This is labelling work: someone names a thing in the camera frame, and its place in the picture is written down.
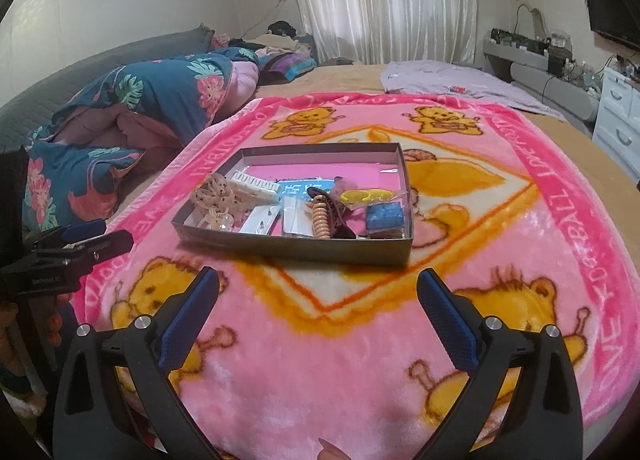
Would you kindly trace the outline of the person's left hand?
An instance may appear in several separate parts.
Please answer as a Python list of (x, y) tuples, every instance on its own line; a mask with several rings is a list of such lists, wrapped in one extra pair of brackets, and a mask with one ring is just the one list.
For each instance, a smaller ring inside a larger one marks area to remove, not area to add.
[(72, 295), (46, 294), (30, 301), (1, 302), (1, 365), (17, 376), (39, 376), (43, 383), (58, 363), (63, 317)]

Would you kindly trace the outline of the person's right hand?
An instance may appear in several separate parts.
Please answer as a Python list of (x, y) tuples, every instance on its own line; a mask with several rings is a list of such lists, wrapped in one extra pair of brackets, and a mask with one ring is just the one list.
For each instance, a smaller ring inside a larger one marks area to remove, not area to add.
[(327, 440), (319, 438), (318, 442), (321, 446), (317, 456), (318, 460), (352, 460), (348, 454), (345, 454), (344, 451)]

